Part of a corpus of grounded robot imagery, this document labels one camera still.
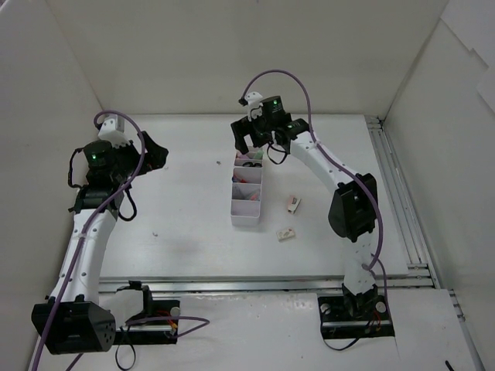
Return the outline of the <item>black handled scissors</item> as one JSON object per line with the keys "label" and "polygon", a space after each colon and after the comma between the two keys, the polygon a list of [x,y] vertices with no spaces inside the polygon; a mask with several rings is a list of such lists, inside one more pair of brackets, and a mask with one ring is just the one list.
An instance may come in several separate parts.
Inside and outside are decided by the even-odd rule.
{"label": "black handled scissors", "polygon": [[243,168],[262,168],[263,165],[261,162],[252,162],[252,161],[248,161],[248,162],[244,162],[242,164],[242,167]]}

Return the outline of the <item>small white eraser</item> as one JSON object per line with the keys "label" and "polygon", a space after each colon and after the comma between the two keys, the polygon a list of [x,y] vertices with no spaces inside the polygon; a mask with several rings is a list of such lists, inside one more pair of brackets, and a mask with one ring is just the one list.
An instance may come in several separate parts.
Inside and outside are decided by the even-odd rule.
{"label": "small white eraser", "polygon": [[295,231],[293,228],[288,227],[276,232],[276,237],[278,242],[283,242],[295,238]]}

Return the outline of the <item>green highlighter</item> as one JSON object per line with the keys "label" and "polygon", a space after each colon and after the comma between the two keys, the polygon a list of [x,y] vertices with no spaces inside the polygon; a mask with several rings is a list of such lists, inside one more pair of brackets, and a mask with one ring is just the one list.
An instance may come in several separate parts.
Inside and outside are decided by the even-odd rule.
{"label": "green highlighter", "polygon": [[257,151],[254,155],[253,155],[253,159],[254,160],[262,160],[264,157],[264,152],[263,151]]}

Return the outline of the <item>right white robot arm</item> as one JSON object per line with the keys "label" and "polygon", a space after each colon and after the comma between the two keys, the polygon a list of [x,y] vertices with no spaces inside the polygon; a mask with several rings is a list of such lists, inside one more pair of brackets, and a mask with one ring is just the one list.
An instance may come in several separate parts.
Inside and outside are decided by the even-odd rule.
{"label": "right white robot arm", "polygon": [[256,148],[277,144],[285,155],[307,166],[331,193],[329,225],[346,245],[342,308],[351,318],[362,317],[377,298],[376,281],[370,271],[371,242],[377,219],[373,207],[377,201],[376,179],[371,174],[349,170],[331,157],[312,125],[292,118],[279,96],[264,98],[251,92],[239,103],[247,114],[231,124],[231,129],[235,148],[240,153],[248,152],[246,137]]}

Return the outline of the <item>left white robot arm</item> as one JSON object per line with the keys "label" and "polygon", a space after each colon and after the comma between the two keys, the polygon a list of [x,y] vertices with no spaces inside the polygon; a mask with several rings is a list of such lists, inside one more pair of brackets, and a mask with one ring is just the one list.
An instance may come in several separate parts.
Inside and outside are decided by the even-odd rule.
{"label": "left white robot arm", "polygon": [[73,233],[59,280],[47,301],[32,310],[32,323],[53,355],[106,352],[126,319],[143,325],[155,314],[149,293],[139,284],[118,290],[105,303],[99,302],[98,294],[106,246],[131,181],[161,169],[169,153],[147,132],[139,138],[140,150],[125,138],[116,144],[99,139],[81,149],[88,164],[87,182],[70,208]]}

